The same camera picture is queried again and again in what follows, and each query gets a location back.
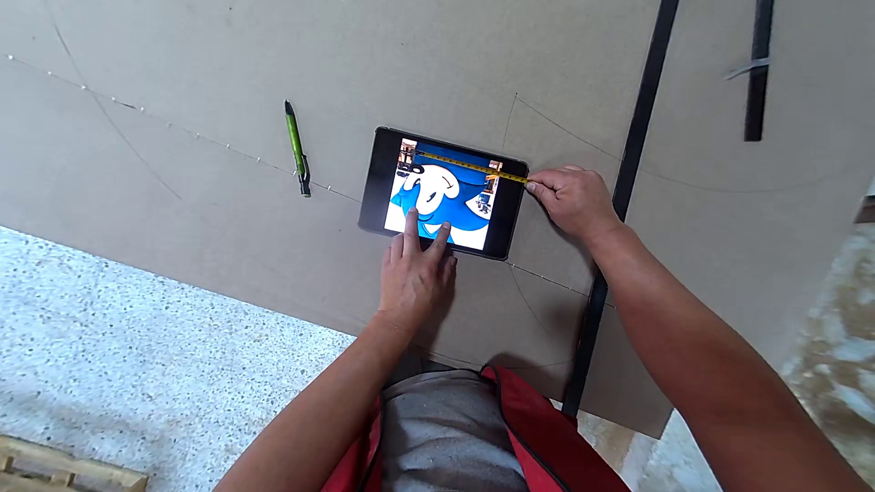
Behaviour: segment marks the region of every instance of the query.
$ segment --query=green pencil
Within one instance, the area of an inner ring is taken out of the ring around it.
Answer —
[[[310,167],[307,165],[307,156],[301,149],[298,121],[295,119],[295,111],[291,109],[288,99],[285,101],[285,125],[289,127],[291,149],[295,153],[295,167],[297,168],[297,181],[301,183],[301,195],[310,198]]]

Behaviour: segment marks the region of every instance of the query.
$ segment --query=cardboard sheet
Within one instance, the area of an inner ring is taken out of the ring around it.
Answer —
[[[612,186],[656,7],[13,0],[0,7],[20,21],[0,33],[17,55],[0,63],[0,223],[356,334],[389,241],[355,224],[374,129],[534,170],[576,162]],[[873,43],[845,27],[871,6],[779,7],[756,145],[741,142],[746,78],[722,80],[749,59],[752,7],[682,3],[629,221],[779,362],[872,173]],[[309,200],[286,97],[313,181],[332,188]],[[590,258],[527,196],[508,262],[461,256],[451,309],[416,344],[458,367],[499,355],[559,398],[591,280]],[[670,413],[610,306],[581,408],[654,436]]]

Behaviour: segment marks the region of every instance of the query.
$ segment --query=black metal bar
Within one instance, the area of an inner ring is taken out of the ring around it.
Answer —
[[[772,42],[773,11],[774,0],[757,0],[756,13],[753,20],[751,60],[762,60],[769,56],[769,45]],[[759,142],[763,139],[767,84],[768,65],[751,69],[750,78],[747,82],[745,142]]]
[[[629,132],[626,135],[626,148],[619,164],[617,184],[613,188],[613,208],[622,221],[626,220],[629,201],[632,199],[632,189],[641,154],[644,152],[644,141],[647,138],[650,117],[653,115],[656,89],[662,77],[662,66],[666,51],[669,49],[669,38],[675,24],[678,0],[661,0],[656,13],[653,36],[647,50],[647,60],[644,62],[644,73],[638,89],[638,99]],[[596,267],[595,278],[590,289],[590,298],[586,303],[581,319],[580,335],[577,340],[577,350],[574,354],[574,367],[565,387],[565,398],[562,411],[568,415],[577,415],[580,408],[580,398],[584,394],[586,376],[590,370],[592,351],[595,349],[596,337],[599,335],[599,324],[607,299],[607,282],[605,276]]]

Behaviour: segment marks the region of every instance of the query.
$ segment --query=blue cartoon character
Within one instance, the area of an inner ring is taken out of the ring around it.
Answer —
[[[422,237],[438,237],[438,228],[445,221],[449,221],[454,229],[465,231],[485,227],[489,220],[475,214],[466,202],[486,189],[487,174],[427,158],[422,155],[423,152],[481,167],[489,166],[487,158],[476,158],[434,145],[418,144],[413,158],[413,172],[392,197],[391,202],[401,207],[405,214],[416,206],[419,212],[419,235]],[[452,235],[448,242],[453,242]]]

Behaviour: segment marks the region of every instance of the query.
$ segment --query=speckled floor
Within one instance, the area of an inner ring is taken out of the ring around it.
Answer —
[[[0,228],[0,432],[209,490],[353,337]]]
[[[833,263],[782,371],[875,482],[875,224]],[[209,490],[351,336],[0,228],[0,433]],[[661,441],[580,432],[633,490],[718,491],[676,413]]]

